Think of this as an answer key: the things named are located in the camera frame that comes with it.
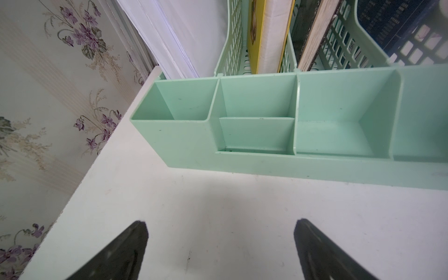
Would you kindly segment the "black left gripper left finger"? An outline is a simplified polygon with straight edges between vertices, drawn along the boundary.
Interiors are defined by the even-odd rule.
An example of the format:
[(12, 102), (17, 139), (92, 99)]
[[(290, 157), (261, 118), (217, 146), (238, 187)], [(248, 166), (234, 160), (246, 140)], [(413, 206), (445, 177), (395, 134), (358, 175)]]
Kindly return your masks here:
[(140, 220), (133, 222), (69, 279), (138, 279), (148, 238), (146, 223)]

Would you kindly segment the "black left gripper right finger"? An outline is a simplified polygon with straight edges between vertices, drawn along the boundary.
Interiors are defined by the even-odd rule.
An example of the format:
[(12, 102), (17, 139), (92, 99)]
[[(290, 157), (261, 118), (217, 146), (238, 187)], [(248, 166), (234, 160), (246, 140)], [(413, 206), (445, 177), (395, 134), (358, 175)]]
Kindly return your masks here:
[(306, 280), (376, 279), (307, 219), (297, 221), (294, 240)]

